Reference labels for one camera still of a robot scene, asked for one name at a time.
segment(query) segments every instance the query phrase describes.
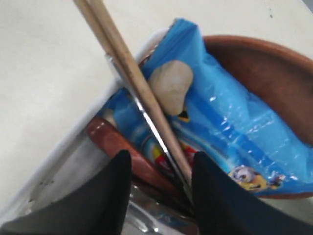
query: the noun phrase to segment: blue plastic bag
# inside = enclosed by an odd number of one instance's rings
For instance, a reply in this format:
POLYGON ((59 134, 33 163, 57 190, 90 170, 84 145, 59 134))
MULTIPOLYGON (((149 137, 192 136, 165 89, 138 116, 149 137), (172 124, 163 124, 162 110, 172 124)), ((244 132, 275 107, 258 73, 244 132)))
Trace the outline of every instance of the blue plastic bag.
MULTIPOLYGON (((258 195, 313 191, 313 149, 207 53, 195 24, 176 20, 142 72, 149 79, 156 68, 172 60, 187 64, 194 75, 184 111, 167 116, 190 164, 193 154, 202 150, 233 180, 258 195)), ((118 130, 171 175, 127 90, 120 89, 99 114, 107 109, 113 110, 118 130)))

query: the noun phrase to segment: snack package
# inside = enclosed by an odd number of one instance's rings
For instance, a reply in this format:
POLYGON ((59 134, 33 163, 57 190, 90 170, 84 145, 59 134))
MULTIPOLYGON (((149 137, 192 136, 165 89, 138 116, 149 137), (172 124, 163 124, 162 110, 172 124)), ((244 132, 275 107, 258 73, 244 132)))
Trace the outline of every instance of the snack package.
MULTIPOLYGON (((176 20, 141 69, 191 165, 201 150, 257 195, 313 191, 313 149, 206 51, 197 25, 176 20)), ((144 156, 172 174, 126 89, 109 99, 99 115, 104 113, 144 156)))

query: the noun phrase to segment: cartoon character print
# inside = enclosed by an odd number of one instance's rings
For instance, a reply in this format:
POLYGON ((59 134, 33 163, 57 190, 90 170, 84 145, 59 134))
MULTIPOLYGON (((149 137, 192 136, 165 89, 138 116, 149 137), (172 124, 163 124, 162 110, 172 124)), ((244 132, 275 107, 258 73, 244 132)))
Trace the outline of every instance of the cartoon character print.
POLYGON ((280 177, 276 177, 268 182, 259 172, 245 165, 234 168, 228 175, 242 188, 252 192, 277 189, 281 186, 282 181, 280 177))

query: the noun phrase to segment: white tray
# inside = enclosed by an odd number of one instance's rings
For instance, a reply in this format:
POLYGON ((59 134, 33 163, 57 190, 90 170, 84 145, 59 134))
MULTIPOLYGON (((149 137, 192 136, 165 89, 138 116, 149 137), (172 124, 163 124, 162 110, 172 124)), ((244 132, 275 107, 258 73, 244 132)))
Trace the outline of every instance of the white tray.
MULTIPOLYGON (((163 38, 165 32, 166 29, 163 29, 154 33, 144 43, 136 56, 137 61, 143 59, 163 38)), ((117 83, 112 82, 109 92, 104 92, 90 105, 86 114, 43 160, 27 183, 0 211, 0 225, 64 197, 90 179, 108 162, 109 158, 89 140, 84 128, 116 89, 117 83)), ((266 201, 302 220, 311 223, 313 221, 311 199, 266 201)))

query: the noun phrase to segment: table surface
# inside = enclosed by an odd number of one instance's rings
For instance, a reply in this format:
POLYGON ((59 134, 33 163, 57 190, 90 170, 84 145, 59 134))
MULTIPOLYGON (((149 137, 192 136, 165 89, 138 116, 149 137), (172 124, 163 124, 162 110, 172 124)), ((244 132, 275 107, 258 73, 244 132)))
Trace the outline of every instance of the table surface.
MULTIPOLYGON (((131 51, 174 18, 203 34, 266 39, 313 58, 301 0, 107 0, 131 51)), ((72 1, 0 0, 0 208, 112 81, 72 1)))

